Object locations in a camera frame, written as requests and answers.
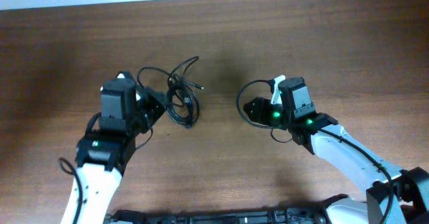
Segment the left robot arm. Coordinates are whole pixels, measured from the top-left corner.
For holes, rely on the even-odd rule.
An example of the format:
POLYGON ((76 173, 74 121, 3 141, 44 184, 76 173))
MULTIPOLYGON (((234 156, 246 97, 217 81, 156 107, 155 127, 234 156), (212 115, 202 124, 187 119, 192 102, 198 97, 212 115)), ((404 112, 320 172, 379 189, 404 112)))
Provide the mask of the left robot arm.
POLYGON ((75 165, 58 162, 73 177, 63 223, 102 223, 132 155, 135 139, 153 133, 166 111, 166 96, 141 87, 132 74, 120 71, 100 89, 101 110, 87 123, 76 145, 75 165))

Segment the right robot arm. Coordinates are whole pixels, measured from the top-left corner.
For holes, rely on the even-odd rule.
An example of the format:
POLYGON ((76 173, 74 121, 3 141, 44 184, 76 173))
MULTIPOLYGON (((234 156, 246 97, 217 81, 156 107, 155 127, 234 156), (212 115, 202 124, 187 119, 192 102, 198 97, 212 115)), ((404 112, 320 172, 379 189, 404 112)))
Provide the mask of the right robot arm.
POLYGON ((323 200, 315 207, 297 208, 287 218, 312 223, 427 223, 428 172, 406 170, 366 148, 326 113, 316 111, 302 77, 280 75, 266 80, 271 98, 256 97, 236 104, 240 116, 253 127, 284 130, 291 140, 337 168, 365 201, 347 194, 323 200))

